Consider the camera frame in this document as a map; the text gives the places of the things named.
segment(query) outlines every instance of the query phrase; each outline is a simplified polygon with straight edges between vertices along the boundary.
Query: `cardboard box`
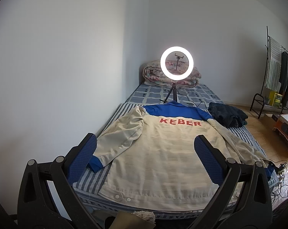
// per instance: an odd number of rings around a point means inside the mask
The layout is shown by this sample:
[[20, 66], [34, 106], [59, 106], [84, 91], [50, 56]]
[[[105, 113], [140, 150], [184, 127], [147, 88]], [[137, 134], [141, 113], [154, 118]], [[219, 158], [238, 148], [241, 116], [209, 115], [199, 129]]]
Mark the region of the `cardboard box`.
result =
[[279, 107], [281, 100], [282, 100], [282, 95], [280, 95], [274, 91], [270, 91], [269, 99], [270, 99], [270, 102], [269, 102], [270, 106]]
[[274, 118], [272, 116], [273, 116], [273, 114], [264, 114], [262, 119], [260, 119], [262, 124], [270, 130], [273, 130], [273, 128], [276, 124], [276, 121], [274, 120]]

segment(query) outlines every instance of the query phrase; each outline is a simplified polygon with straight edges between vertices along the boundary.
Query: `white jacket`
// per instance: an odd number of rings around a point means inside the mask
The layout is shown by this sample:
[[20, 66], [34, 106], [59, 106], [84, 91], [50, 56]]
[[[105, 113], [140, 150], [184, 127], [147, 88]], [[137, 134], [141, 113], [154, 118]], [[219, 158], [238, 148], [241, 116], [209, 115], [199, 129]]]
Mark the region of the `white jacket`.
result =
[[175, 101], [137, 106], [98, 137], [89, 165], [98, 171], [113, 161], [99, 195], [142, 209], [203, 209], [218, 185], [212, 183], [194, 150], [194, 139], [201, 134], [225, 158], [245, 164], [261, 161], [266, 167], [262, 153], [201, 109]]

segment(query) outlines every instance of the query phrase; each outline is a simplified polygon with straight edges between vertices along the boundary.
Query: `black metal rack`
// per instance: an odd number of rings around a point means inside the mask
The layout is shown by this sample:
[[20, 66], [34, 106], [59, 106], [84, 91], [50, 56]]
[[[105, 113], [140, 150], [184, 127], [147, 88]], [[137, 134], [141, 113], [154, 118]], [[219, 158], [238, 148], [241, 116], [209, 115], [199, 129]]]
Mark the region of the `black metal rack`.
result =
[[[264, 88], [264, 84], [265, 84], [265, 80], [266, 80], [266, 72], [267, 72], [267, 64], [268, 64], [268, 46], [269, 46], [269, 38], [270, 38], [270, 36], [268, 34], [268, 26], [266, 28], [267, 28], [267, 45], [265, 45], [265, 46], [267, 48], [267, 58], [266, 58], [264, 81], [263, 81], [261, 92], [260, 93], [256, 93], [254, 95], [253, 100], [252, 100], [252, 104], [251, 104], [251, 107], [250, 107], [250, 111], [253, 110], [258, 115], [258, 119], [261, 117], [263, 111], [265, 111], [265, 112], [273, 112], [273, 113], [280, 114], [280, 115], [283, 114], [283, 111], [288, 111], [288, 107], [287, 106], [283, 106], [282, 104], [280, 104], [279, 107], [274, 107], [274, 106], [270, 106], [270, 105], [266, 104], [265, 100], [264, 100], [264, 97], [262, 96], [262, 92], [263, 92], [263, 88]], [[288, 50], [286, 50], [283, 46], [281, 46], [281, 47], [282, 47], [282, 49], [285, 52], [288, 53]], [[254, 104], [255, 101], [258, 104], [261, 105], [261, 109], [260, 110], [253, 109], [253, 104]], [[272, 108], [273, 110], [266, 110], [266, 109], [264, 109], [265, 107]]]

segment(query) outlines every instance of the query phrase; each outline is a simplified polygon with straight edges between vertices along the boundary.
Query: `striped towel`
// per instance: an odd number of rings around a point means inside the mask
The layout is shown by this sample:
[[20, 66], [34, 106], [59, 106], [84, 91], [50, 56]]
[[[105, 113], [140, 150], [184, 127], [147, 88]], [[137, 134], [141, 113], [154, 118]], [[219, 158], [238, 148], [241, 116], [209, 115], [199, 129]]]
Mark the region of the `striped towel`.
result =
[[268, 44], [268, 62], [265, 86], [277, 92], [277, 85], [281, 71], [281, 45], [273, 38], [269, 38]]

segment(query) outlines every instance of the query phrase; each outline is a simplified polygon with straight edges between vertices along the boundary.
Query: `floral blanket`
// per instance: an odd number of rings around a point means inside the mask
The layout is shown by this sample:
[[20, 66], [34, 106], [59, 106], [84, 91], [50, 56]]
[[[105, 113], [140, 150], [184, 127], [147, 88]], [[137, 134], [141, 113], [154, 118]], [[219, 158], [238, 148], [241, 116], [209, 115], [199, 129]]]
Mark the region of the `floral blanket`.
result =
[[[181, 75], [186, 72], [189, 64], [186, 62], [175, 60], [166, 60], [166, 68], [168, 71], [174, 75]], [[155, 60], [148, 63], [143, 70], [143, 77], [145, 78], [146, 85], [156, 85], [156, 86], [171, 86], [173, 82], [163, 73], [160, 65], [160, 60]], [[197, 68], [194, 66], [191, 74], [183, 79], [176, 81], [177, 87], [180, 89], [192, 88], [198, 85], [198, 79], [201, 78], [201, 74], [198, 72]]]

